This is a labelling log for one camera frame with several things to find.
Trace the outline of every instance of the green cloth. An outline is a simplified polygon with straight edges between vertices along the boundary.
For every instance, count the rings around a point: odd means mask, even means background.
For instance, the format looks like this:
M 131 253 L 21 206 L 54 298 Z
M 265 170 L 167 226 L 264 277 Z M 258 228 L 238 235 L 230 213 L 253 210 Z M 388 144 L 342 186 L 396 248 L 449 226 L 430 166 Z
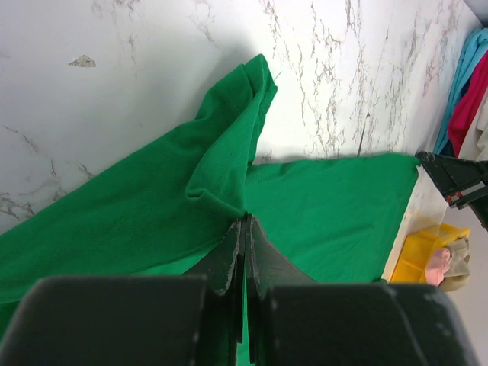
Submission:
M 378 279 L 417 160 L 251 165 L 275 92 L 257 56 L 207 93 L 193 121 L 0 236 L 0 334 L 38 278 L 178 275 L 246 212 L 316 280 Z

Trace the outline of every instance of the marble table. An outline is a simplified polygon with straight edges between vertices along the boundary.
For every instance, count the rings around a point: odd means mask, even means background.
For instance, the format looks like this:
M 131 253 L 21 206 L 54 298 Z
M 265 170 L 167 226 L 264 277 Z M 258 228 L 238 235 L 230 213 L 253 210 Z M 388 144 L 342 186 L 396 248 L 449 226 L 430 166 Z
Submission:
M 462 0 L 2 0 L 0 233 L 190 120 L 257 53 L 279 88 L 257 163 L 428 149 L 479 26 Z M 444 210 L 421 174 L 386 278 Z

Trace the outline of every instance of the stacked clothes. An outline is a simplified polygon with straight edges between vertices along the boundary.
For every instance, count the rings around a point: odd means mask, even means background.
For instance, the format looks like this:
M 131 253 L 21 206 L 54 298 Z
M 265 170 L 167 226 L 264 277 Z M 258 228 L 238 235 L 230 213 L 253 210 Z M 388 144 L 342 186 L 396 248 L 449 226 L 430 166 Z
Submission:
M 483 107 L 488 87 L 488 28 L 475 30 L 464 43 L 434 153 L 460 157 L 461 147 Z

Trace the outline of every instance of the yellow basket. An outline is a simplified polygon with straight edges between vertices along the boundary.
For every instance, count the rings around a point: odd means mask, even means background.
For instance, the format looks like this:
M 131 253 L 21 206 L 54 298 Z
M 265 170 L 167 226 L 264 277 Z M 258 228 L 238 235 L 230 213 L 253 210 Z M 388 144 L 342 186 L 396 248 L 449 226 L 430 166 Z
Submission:
M 408 235 L 390 282 L 426 283 L 425 267 L 432 253 L 469 235 L 468 227 L 458 229 L 446 223 Z

